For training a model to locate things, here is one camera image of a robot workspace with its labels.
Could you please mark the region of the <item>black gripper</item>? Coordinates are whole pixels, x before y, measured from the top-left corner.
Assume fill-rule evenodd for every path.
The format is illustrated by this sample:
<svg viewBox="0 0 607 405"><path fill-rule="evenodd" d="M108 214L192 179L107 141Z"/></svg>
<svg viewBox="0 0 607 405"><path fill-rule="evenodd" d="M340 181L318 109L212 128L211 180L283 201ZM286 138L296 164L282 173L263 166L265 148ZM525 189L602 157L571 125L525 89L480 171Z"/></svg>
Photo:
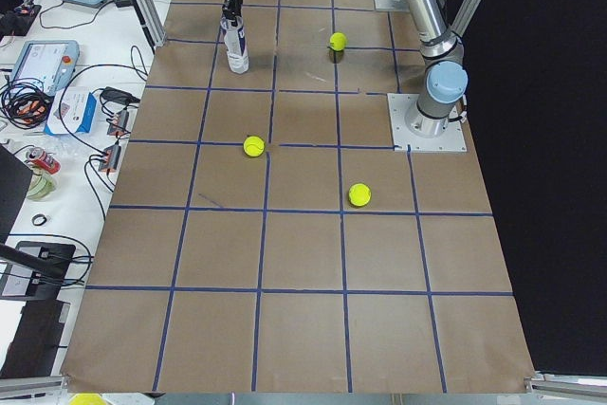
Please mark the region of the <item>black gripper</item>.
<svg viewBox="0 0 607 405"><path fill-rule="evenodd" d="M222 6L223 16L227 19L236 19L242 16L243 0L224 0Z"/></svg>

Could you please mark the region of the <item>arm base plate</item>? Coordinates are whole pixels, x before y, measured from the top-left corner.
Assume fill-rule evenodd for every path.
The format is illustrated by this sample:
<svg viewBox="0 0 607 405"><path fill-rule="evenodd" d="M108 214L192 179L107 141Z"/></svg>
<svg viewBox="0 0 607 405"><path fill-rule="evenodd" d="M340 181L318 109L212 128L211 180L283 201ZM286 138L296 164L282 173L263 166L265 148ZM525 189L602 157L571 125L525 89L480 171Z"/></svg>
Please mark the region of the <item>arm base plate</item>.
<svg viewBox="0 0 607 405"><path fill-rule="evenodd" d="M465 153L462 122L451 121L457 110L451 109L443 120L424 117L417 108L417 94L389 93L388 112L394 149L412 153Z"/></svg>
<svg viewBox="0 0 607 405"><path fill-rule="evenodd" d="M376 11L410 11L407 0L374 0L374 7Z"/></svg>

